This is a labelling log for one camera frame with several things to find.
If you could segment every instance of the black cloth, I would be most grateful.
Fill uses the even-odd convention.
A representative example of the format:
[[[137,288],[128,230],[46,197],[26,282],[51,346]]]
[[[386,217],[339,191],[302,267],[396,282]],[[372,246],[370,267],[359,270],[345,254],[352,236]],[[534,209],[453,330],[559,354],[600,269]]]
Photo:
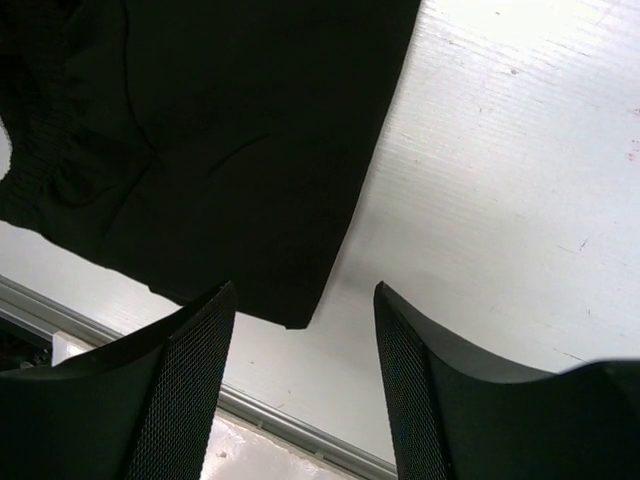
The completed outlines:
[[[419,0],[2,0],[0,218],[178,303],[308,325]]]

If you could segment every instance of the white surface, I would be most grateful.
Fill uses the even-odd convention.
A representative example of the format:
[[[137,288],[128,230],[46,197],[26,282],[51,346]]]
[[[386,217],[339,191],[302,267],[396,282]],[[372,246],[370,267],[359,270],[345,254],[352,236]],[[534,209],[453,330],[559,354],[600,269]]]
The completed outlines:
[[[51,340],[51,366],[64,362],[67,358],[91,350],[91,345],[65,332],[56,332]]]
[[[53,361],[58,365],[91,346],[72,335],[57,332],[53,337]],[[348,480],[317,459],[217,412],[200,480]]]
[[[226,382],[391,461],[382,279],[526,364],[640,356],[639,8],[425,0],[314,322],[240,316]],[[35,234],[0,225],[0,239],[1,274],[123,333],[174,308]]]

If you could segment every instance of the metal frame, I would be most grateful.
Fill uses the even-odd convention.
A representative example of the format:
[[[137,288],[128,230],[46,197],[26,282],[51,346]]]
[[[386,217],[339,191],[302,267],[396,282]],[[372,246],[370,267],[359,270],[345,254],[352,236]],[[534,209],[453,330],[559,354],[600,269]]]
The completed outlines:
[[[42,295],[0,276],[0,313],[19,327],[51,340],[63,331],[99,347],[122,335]],[[395,480],[395,467],[311,425],[230,387],[222,385],[218,407],[276,435],[352,475],[370,480]]]

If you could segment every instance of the black mesh panel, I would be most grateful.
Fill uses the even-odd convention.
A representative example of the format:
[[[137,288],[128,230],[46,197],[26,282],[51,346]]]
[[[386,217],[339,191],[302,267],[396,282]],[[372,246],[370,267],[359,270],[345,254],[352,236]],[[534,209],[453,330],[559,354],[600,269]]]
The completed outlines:
[[[376,324],[398,477],[452,479],[422,342],[388,307],[376,309]]]
[[[234,295],[173,340],[144,418],[126,480],[198,480],[233,329]]]

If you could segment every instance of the black object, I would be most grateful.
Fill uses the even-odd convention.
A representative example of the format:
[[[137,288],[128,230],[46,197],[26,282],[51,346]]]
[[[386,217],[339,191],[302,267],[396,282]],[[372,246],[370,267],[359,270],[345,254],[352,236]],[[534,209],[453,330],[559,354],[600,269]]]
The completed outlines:
[[[0,219],[178,303],[231,279],[243,312],[306,327],[419,3],[0,1]]]
[[[59,366],[0,373],[0,478],[198,480],[235,303],[228,284]]]
[[[385,284],[374,305],[400,480],[640,478],[640,362],[556,376],[467,342]]]
[[[0,319],[0,371],[51,365],[50,344],[43,348],[13,335],[2,329],[4,322]]]
[[[11,315],[5,317],[0,312],[0,335],[4,335],[8,342],[11,342],[11,338],[33,345],[36,349],[51,350],[51,341],[43,338],[23,327],[20,326],[20,322],[13,322],[10,320]]]

